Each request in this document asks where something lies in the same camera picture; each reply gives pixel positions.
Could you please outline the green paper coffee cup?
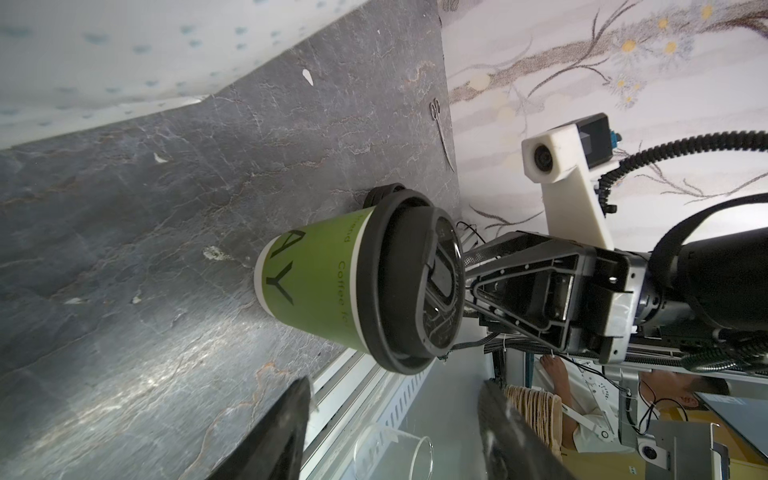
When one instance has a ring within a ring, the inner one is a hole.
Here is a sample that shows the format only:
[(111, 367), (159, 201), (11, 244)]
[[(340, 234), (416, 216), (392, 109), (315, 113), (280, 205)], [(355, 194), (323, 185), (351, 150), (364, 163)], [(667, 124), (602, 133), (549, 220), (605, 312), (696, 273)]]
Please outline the green paper coffee cup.
[(261, 307), (285, 325), (367, 353), (356, 281), (372, 213), (359, 210), (272, 239), (254, 269)]

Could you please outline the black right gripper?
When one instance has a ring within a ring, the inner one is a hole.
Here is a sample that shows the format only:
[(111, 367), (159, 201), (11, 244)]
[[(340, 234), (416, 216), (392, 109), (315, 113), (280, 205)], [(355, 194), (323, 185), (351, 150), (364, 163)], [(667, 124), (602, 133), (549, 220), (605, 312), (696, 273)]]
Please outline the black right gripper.
[[(648, 272), (648, 252), (597, 248), (585, 275), (585, 247), (574, 241), (512, 232), (467, 253), (467, 306), (494, 333), (520, 334), (546, 350), (592, 354), (601, 364), (625, 360)], [(515, 285), (512, 280), (534, 279)], [(576, 315), (557, 278), (580, 281)]]

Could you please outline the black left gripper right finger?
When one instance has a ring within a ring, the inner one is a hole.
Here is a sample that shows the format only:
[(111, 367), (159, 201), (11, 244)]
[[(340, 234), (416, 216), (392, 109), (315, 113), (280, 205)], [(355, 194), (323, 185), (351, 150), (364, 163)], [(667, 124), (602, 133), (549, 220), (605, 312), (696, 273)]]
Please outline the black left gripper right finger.
[(477, 416), (488, 479), (574, 479), (492, 380), (480, 388)]

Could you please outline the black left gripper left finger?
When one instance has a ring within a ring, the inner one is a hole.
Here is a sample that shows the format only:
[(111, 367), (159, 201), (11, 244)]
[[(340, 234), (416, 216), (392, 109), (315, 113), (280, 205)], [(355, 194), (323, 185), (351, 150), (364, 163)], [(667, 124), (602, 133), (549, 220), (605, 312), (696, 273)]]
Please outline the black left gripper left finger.
[(298, 479), (311, 400), (309, 378), (294, 381), (208, 479)]

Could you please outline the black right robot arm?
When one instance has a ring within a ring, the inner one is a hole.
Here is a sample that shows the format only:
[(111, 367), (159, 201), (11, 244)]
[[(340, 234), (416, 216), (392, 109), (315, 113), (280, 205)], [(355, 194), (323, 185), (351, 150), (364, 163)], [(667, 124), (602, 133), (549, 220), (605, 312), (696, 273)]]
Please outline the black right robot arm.
[(503, 235), (465, 255), (464, 305), (492, 332), (519, 333), (546, 352), (601, 364), (671, 365), (693, 373), (767, 370), (767, 232), (694, 240), (710, 217), (766, 202), (730, 199), (673, 226), (647, 253), (618, 249), (607, 228), (611, 186), (662, 160), (717, 151), (765, 152), (763, 131), (689, 137), (643, 150), (590, 178), (587, 149), (609, 133), (574, 124), (522, 145), (548, 230)]

